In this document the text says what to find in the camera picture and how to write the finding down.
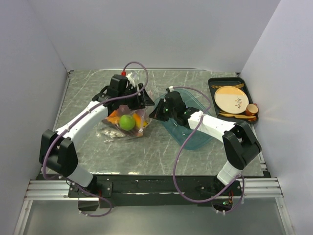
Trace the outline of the orange mango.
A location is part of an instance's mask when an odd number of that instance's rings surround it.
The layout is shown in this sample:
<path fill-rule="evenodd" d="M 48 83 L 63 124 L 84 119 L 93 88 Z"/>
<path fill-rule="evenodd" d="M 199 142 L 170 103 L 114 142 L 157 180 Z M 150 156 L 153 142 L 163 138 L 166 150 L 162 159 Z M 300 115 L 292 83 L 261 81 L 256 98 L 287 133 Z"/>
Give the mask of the orange mango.
<path fill-rule="evenodd" d="M 139 114 L 137 114 L 137 113 L 134 113 L 134 114 L 133 114 L 133 118 L 134 118 L 134 120 L 135 120 L 135 124 L 136 124 L 136 127 L 137 127 L 138 129 L 144 128 L 145 126 L 148 125 L 148 123 L 147 123 L 146 121 L 144 121 L 144 120 L 142 119 L 142 117 L 141 117 Z"/>

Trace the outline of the green apple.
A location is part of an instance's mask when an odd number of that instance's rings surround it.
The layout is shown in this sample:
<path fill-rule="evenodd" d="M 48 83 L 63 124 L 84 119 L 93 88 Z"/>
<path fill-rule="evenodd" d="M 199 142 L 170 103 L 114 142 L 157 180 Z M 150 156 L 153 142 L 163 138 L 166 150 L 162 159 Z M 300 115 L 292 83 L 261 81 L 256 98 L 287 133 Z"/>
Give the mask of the green apple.
<path fill-rule="evenodd" d="M 120 118 L 119 126 L 122 130 L 132 130 L 135 127 L 135 120 L 131 115 L 123 115 Z"/>

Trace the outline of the clear zip top bag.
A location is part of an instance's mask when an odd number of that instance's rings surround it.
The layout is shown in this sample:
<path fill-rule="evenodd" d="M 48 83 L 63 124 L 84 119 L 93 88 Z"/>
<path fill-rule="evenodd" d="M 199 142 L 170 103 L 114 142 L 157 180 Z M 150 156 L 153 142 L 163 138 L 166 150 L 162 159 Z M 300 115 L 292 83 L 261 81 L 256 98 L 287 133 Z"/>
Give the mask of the clear zip top bag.
<path fill-rule="evenodd" d="M 131 110 L 128 106 L 121 105 L 100 122 L 96 136 L 104 142 L 140 138 L 151 122 L 149 111 L 150 107 Z"/>

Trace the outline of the teal transparent food tray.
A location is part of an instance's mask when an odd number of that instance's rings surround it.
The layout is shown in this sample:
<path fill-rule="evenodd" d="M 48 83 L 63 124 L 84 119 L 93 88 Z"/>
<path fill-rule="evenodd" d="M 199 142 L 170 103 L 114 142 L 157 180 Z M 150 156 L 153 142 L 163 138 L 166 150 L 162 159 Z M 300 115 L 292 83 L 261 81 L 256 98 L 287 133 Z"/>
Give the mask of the teal transparent food tray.
<path fill-rule="evenodd" d="M 206 109 L 206 107 L 204 107 L 203 104 L 198 101 L 197 98 L 194 97 L 189 91 L 185 89 L 175 89 L 175 91 L 180 93 L 181 98 L 187 107 L 194 107 L 201 111 L 204 111 Z M 160 123 L 179 145 L 182 145 L 193 131 L 187 129 L 186 127 L 178 125 L 177 122 L 172 118 L 168 121 L 160 121 Z M 197 130 L 189 139 L 189 141 L 185 144 L 184 149 L 196 150 L 208 144 L 212 140 L 212 136 Z"/>

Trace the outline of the grey toy fish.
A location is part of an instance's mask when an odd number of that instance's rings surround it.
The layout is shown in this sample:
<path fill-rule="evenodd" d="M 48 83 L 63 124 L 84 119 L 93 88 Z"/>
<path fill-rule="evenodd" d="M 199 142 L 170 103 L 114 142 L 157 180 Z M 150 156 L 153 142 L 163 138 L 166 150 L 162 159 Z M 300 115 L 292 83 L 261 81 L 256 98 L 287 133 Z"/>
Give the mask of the grey toy fish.
<path fill-rule="evenodd" d="M 112 139 L 125 137 L 125 134 L 121 131 L 111 128 L 103 128 L 100 130 L 100 133 Z"/>

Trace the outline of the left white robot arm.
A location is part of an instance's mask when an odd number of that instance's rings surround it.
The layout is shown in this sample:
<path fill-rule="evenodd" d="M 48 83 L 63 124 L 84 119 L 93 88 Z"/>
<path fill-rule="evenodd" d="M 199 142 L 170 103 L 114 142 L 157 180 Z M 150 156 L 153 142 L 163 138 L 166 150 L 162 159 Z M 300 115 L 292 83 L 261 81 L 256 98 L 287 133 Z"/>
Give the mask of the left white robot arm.
<path fill-rule="evenodd" d="M 49 168 L 79 184 L 85 196 L 93 196 L 97 191 L 96 177 L 79 166 L 75 147 L 87 132 L 120 106 L 133 111 L 154 104 L 144 84 L 135 85 L 126 76 L 115 74 L 78 116 L 56 131 L 46 130 L 42 134 L 39 162 L 43 169 Z"/>

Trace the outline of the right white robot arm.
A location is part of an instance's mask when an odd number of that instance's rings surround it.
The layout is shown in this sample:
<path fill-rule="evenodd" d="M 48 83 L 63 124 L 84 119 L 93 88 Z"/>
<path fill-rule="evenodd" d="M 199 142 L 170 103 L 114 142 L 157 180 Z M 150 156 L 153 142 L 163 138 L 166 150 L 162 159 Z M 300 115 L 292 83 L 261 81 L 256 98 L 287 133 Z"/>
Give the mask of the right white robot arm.
<path fill-rule="evenodd" d="M 192 130 L 181 149 L 196 132 L 202 132 L 224 144 L 227 161 L 214 183 L 215 192 L 219 195 L 225 195 L 231 190 L 231 181 L 240 176 L 243 169 L 262 150 L 248 123 L 221 120 L 188 106 L 177 91 L 169 91 L 161 98 L 149 118 L 163 122 L 173 119 L 177 125 Z"/>

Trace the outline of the cream and orange plate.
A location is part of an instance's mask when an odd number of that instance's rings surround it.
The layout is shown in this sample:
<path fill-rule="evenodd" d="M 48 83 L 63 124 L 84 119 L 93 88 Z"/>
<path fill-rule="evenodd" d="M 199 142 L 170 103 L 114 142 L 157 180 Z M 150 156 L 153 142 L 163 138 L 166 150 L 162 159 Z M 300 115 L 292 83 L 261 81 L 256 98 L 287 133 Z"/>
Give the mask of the cream and orange plate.
<path fill-rule="evenodd" d="M 227 113 L 240 114 L 246 110 L 249 104 L 247 95 L 233 86 L 223 86 L 214 94 L 216 105 Z"/>

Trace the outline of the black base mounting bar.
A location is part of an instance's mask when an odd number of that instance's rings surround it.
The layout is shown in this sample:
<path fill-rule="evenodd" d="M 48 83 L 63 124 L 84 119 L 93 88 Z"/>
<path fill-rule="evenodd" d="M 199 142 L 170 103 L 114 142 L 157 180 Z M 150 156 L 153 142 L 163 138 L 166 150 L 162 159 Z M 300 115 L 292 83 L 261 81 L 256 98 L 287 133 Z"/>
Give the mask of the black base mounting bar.
<path fill-rule="evenodd" d="M 87 211 L 97 207 L 130 207 L 130 206 L 176 206 L 197 205 L 210 207 L 217 204 L 219 207 L 230 207 L 234 200 L 244 200 L 245 187 L 237 179 L 223 193 L 217 180 L 213 176 L 178 176 L 177 191 L 171 176 L 151 175 L 98 175 L 95 197 L 81 191 L 75 183 L 59 177 L 54 181 L 64 180 L 73 187 L 69 194 L 84 195 L 97 198 L 96 201 L 79 201 L 79 208 Z"/>

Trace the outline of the wooden fork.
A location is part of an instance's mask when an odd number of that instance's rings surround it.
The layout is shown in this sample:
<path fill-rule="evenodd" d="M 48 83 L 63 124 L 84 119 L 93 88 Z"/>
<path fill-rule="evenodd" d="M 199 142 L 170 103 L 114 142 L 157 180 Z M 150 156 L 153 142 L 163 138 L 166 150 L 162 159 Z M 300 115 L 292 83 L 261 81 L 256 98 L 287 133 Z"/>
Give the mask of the wooden fork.
<path fill-rule="evenodd" d="M 238 84 L 238 85 L 233 85 L 233 87 L 235 87 L 235 88 L 242 88 L 242 87 L 244 87 L 245 85 L 243 84 L 243 83 L 241 83 L 241 84 Z M 217 86 L 217 85 L 212 85 L 211 86 L 211 88 L 213 88 L 213 89 L 219 89 L 219 88 L 221 88 L 221 87 L 223 87 L 223 86 Z"/>

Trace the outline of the black serving tray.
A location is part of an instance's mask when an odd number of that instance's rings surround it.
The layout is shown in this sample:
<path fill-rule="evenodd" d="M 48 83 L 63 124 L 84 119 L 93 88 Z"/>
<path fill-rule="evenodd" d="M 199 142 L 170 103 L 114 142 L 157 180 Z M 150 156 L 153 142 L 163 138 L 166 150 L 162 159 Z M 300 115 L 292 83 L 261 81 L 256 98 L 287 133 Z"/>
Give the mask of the black serving tray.
<path fill-rule="evenodd" d="M 210 78 L 208 86 L 217 118 L 233 122 L 243 120 L 250 124 L 258 121 L 259 110 L 242 78 Z"/>

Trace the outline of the small brown ceramic cup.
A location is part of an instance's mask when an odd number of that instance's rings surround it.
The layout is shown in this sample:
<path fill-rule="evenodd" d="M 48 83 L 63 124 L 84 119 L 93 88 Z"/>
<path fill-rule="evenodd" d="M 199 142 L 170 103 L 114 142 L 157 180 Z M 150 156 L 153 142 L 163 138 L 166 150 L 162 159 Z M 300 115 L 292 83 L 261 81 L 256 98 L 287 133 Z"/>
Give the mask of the small brown ceramic cup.
<path fill-rule="evenodd" d="M 259 112 L 259 108 L 256 104 L 248 104 L 245 110 L 247 116 L 254 116 Z"/>

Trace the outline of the aluminium rail frame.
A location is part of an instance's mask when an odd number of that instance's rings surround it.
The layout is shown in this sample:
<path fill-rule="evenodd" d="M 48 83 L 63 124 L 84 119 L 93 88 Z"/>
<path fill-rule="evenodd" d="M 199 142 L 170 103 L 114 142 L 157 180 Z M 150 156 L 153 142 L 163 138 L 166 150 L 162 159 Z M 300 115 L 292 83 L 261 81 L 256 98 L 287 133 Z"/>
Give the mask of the aluminium rail frame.
<path fill-rule="evenodd" d="M 288 210 L 285 205 L 284 195 L 282 193 L 278 179 L 276 178 L 245 178 L 244 181 L 238 180 L 242 187 L 245 187 L 243 199 L 249 198 L 274 198 L 278 207 L 279 215 L 287 235 L 294 235 L 293 228 Z M 30 181 L 22 210 L 15 227 L 14 234 L 22 235 L 25 231 L 30 209 L 34 201 L 53 201 L 53 200 L 87 200 L 96 201 L 97 198 L 85 197 L 84 195 L 71 196 L 69 193 L 73 191 L 66 181 Z"/>

